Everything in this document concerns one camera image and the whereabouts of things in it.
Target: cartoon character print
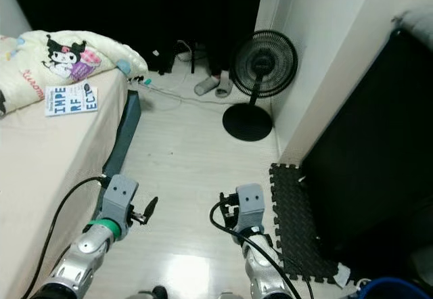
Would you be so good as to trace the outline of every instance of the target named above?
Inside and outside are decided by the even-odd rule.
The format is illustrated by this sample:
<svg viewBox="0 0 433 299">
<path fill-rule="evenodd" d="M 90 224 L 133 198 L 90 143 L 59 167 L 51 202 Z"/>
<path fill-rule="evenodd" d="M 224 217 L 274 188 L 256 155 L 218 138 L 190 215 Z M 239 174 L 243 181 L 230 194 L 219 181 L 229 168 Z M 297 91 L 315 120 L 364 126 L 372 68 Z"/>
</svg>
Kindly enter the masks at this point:
<svg viewBox="0 0 433 299">
<path fill-rule="evenodd" d="M 3 95 L 3 92 L 0 89 L 0 116 L 5 115 L 6 114 L 6 107 L 5 107 L 5 101 L 6 98 Z"/>
<path fill-rule="evenodd" d="M 81 81 L 101 64 L 101 59 L 95 52 L 86 47 L 86 41 L 81 44 L 73 43 L 69 47 L 55 42 L 49 34 L 47 37 L 49 62 L 42 61 L 42 64 L 52 73 L 62 78 L 71 77 L 74 81 Z"/>
</svg>

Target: fan base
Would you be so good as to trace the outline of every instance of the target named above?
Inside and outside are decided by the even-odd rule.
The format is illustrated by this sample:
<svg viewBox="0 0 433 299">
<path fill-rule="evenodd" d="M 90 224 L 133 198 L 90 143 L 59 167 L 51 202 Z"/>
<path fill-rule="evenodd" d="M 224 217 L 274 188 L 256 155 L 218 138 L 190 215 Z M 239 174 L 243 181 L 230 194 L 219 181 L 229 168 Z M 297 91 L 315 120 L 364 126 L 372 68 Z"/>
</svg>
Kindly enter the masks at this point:
<svg viewBox="0 0 433 299">
<path fill-rule="evenodd" d="M 225 130 L 236 139 L 258 141 L 271 132 L 272 119 L 258 106 L 236 104 L 224 112 L 223 125 Z"/>
</svg>

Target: book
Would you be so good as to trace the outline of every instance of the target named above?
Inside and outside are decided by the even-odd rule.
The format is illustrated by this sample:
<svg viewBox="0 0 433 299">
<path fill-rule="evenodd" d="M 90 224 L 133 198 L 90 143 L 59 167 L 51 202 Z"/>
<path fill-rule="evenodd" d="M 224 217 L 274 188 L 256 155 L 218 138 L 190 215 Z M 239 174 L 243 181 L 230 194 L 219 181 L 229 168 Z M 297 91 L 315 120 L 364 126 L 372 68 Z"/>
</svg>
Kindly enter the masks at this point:
<svg viewBox="0 0 433 299">
<path fill-rule="evenodd" d="M 69 86 L 46 86 L 45 116 L 97 111 L 97 88 L 87 80 Z"/>
</svg>

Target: green band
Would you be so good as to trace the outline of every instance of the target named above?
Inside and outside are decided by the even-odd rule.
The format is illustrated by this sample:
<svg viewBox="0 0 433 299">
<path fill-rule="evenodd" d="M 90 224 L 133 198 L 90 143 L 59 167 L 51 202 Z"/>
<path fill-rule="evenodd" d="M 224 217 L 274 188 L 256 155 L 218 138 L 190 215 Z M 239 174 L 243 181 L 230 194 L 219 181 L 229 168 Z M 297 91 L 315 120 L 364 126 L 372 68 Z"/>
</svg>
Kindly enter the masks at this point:
<svg viewBox="0 0 433 299">
<path fill-rule="evenodd" d="M 117 223 L 109 219 L 92 220 L 88 225 L 103 225 L 113 232 L 114 240 L 120 237 L 121 231 Z"/>
</svg>

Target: fan grille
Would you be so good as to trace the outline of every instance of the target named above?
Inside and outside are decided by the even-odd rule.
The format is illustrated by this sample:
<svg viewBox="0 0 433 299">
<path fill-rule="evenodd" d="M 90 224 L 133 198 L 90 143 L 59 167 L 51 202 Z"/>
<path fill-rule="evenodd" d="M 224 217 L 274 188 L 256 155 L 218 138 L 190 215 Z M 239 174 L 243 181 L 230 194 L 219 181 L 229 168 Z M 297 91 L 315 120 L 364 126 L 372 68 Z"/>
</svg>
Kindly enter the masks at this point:
<svg viewBox="0 0 433 299">
<path fill-rule="evenodd" d="M 275 63 L 272 71 L 263 76 L 257 97 L 264 98 L 278 94 L 293 80 L 298 57 L 290 40 L 274 30 L 260 30 L 244 39 L 233 52 L 231 79 L 240 91 L 252 95 L 256 74 L 252 63 L 257 55 L 272 57 Z"/>
</svg>

